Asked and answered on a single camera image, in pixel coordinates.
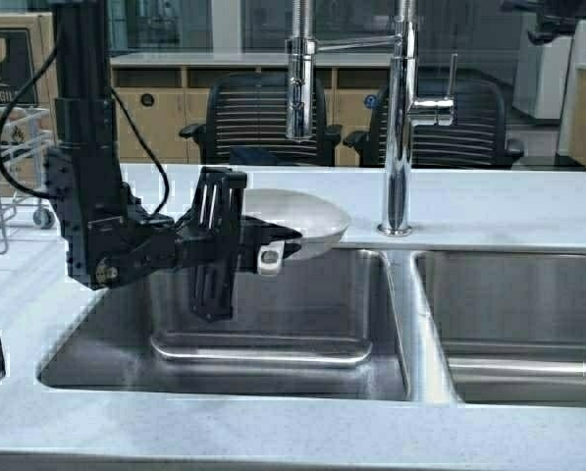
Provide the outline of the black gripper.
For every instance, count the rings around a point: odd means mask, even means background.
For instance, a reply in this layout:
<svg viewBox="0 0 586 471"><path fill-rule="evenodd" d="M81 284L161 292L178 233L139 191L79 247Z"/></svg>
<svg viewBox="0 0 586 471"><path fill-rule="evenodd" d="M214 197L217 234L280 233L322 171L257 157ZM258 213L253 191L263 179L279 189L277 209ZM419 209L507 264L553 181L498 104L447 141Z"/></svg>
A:
<svg viewBox="0 0 586 471"><path fill-rule="evenodd" d="M207 322L233 317L235 272L256 274L261 248L281 242L283 259L300 251L300 242L294 240L301 238L299 231L241 217L246 185L242 172L203 167L191 207L176 223L181 239L178 266L187 276L188 312Z"/></svg>

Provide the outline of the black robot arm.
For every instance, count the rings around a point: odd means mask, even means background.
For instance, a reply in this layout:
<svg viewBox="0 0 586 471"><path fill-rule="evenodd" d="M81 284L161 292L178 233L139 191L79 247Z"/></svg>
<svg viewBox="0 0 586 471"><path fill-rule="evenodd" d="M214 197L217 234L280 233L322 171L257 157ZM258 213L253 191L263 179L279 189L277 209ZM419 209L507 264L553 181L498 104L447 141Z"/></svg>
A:
<svg viewBox="0 0 586 471"><path fill-rule="evenodd" d="M106 5L54 1L58 141L46 155L46 196L67 244L69 276L114 289L160 271L186 271L190 311L209 322L233 316L237 273L256 273L268 251L283 261L298 231L243 214L245 173L201 169L180 218L146 210L125 182L109 75Z"/></svg>

